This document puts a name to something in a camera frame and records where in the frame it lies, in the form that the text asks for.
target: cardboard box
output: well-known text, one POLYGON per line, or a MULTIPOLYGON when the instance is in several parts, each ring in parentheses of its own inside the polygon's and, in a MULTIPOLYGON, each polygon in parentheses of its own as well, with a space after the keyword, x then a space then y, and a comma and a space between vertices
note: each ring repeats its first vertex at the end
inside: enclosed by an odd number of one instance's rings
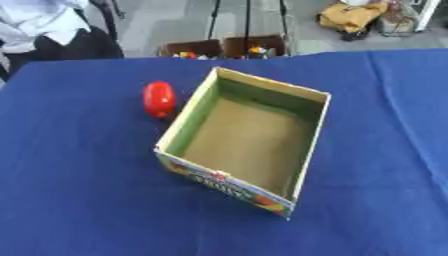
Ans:
POLYGON ((214 68, 154 150, 168 169, 289 218, 329 101, 214 68))

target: gray floor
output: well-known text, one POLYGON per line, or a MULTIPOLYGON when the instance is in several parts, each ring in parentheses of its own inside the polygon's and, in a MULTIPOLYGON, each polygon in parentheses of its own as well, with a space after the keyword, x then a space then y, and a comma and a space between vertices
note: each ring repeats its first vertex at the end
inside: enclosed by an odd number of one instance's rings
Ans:
MULTIPOLYGON (((205 39, 213 0, 118 0, 126 19, 118 21, 120 44, 127 57, 154 56, 157 47, 169 42, 205 39)), ((262 35, 281 32, 278 2, 253 0, 251 32, 262 35)), ((343 42, 336 32, 317 26, 314 16, 332 0, 287 0, 289 47, 297 55, 327 51, 359 51, 403 48, 448 47, 448 31, 433 22, 423 33, 408 38, 386 38, 372 32, 366 40, 343 42)), ((241 35, 244 28, 242 0, 223 0, 215 38, 241 35)), ((93 8, 93 24, 102 26, 93 8)))

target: person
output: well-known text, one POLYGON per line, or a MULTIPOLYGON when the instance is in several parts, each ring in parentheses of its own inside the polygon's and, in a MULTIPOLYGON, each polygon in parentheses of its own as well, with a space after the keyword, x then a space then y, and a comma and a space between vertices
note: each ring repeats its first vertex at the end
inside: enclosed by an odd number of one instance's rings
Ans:
POLYGON ((9 75, 31 61, 122 58, 104 31, 89 26, 88 0, 1 0, 1 51, 9 75))

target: box wall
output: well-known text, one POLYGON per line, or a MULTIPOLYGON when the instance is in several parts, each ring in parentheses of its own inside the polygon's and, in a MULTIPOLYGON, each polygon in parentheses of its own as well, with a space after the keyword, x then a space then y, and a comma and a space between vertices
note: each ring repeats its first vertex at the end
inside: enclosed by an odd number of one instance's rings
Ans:
POLYGON ((219 172, 209 171, 206 168, 195 166, 187 161, 157 152, 160 162, 169 170, 181 174, 190 180, 204 184, 210 188, 217 189, 227 195, 254 204, 257 207, 274 212, 285 218, 291 215, 294 204, 288 200, 273 196, 263 189, 252 186, 219 172))

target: red ball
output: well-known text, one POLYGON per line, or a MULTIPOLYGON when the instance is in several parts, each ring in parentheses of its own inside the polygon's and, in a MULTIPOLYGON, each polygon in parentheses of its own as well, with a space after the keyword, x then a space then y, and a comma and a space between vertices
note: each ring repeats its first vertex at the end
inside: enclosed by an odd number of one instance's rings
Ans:
POLYGON ((145 111, 156 118, 165 118, 174 110, 175 96, 171 86, 162 81, 148 84, 143 89, 145 111))

